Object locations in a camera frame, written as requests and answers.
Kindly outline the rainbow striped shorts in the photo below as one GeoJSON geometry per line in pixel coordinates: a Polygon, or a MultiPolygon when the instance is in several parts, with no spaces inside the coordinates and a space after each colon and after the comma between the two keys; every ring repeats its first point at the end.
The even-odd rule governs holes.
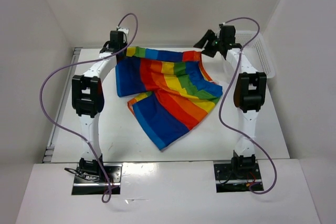
{"type": "Polygon", "coordinates": [[[199,51],[131,47],[115,68],[117,95],[159,150],[189,133],[223,94],[205,71],[199,51]]]}

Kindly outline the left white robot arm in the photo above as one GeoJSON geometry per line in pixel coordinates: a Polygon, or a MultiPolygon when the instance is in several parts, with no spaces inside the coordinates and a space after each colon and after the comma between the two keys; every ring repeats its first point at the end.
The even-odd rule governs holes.
{"type": "Polygon", "coordinates": [[[117,60],[125,55],[124,51],[117,56],[112,54],[127,45],[128,33],[129,29],[121,27],[110,31],[110,40],[99,51],[98,60],[86,72],[74,75],[71,80],[72,107],[79,116],[80,135],[85,142],[77,174],[93,182],[103,180],[105,175],[99,145],[99,117],[104,107],[102,83],[116,67],[117,60]]]}

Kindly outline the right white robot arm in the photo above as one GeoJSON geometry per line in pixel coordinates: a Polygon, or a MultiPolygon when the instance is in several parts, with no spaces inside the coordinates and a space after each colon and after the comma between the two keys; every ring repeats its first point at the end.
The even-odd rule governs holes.
{"type": "Polygon", "coordinates": [[[194,45],[202,53],[224,58],[224,70],[235,85],[233,102],[238,111],[240,137],[233,150],[230,172],[235,178],[243,178],[256,165],[255,132],[259,111],[265,103],[267,76],[259,72],[243,53],[243,46],[236,42],[233,25],[219,24],[219,31],[208,30],[194,45]]]}

